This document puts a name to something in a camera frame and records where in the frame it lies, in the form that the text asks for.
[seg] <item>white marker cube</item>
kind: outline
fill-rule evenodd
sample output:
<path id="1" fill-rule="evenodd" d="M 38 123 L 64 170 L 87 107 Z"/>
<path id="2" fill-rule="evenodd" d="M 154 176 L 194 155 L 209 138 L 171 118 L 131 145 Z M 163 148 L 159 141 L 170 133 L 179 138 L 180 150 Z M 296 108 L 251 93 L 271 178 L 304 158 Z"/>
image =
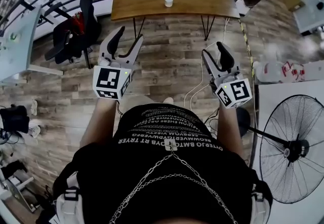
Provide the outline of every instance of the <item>white marker cube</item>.
<path id="1" fill-rule="evenodd" d="M 226 108 L 238 107 L 252 99 L 248 79 L 220 84 L 216 94 Z"/>
<path id="2" fill-rule="evenodd" d="M 131 69 L 96 65 L 92 88 L 100 98 L 121 100 L 131 81 Z"/>

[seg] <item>forearm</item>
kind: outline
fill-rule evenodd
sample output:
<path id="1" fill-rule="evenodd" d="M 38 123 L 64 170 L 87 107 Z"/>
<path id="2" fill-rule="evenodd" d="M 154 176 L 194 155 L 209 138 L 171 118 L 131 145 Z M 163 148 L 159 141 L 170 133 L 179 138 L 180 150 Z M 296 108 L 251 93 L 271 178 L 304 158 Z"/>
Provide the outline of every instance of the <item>forearm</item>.
<path id="1" fill-rule="evenodd" d="M 106 144 L 113 135 L 115 112 L 115 100 L 99 98 L 80 147 L 90 143 Z"/>
<path id="2" fill-rule="evenodd" d="M 237 153 L 244 159 L 244 150 L 239 133 L 236 109 L 226 109 L 220 104 L 218 116 L 217 139 L 230 151 Z"/>

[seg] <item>person's right arm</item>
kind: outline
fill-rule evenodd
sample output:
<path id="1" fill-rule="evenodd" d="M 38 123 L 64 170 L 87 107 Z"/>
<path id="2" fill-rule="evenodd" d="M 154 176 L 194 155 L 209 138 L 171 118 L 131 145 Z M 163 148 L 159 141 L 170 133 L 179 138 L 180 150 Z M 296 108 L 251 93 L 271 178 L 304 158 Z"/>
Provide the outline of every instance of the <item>person's right arm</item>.
<path id="1" fill-rule="evenodd" d="M 217 140 L 228 150 L 245 159 L 243 143 L 239 133 L 236 108 L 225 108 L 220 102 Z"/>

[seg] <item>white cup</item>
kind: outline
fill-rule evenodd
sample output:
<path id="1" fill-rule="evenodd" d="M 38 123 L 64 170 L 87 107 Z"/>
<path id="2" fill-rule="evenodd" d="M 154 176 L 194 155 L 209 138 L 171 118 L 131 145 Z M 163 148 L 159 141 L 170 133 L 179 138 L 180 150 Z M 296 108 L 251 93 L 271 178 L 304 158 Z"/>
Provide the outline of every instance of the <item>white cup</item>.
<path id="1" fill-rule="evenodd" d="M 173 0 L 165 0 L 165 6 L 166 7 L 172 7 Z"/>

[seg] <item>white shoe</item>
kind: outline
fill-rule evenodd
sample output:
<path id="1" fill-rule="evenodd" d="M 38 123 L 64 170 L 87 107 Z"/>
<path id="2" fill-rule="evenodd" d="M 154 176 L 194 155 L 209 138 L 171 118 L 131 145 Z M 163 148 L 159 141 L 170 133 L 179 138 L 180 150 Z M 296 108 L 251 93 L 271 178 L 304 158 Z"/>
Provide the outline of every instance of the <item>white shoe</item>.
<path id="1" fill-rule="evenodd" d="M 30 135 L 33 138 L 37 138 L 40 133 L 41 133 L 41 128 L 39 126 L 35 126 L 35 127 L 33 127 L 31 129 L 31 134 Z"/>
<path id="2" fill-rule="evenodd" d="M 37 101 L 36 100 L 33 100 L 32 103 L 31 103 L 30 112 L 34 116 L 37 116 L 37 106 L 38 106 Z"/>
<path id="3" fill-rule="evenodd" d="M 173 105 L 174 100 L 173 100 L 173 98 L 168 97 L 168 98 L 166 98 L 166 99 L 163 101 L 163 103 L 168 103 L 168 104 L 172 104 L 172 105 Z"/>

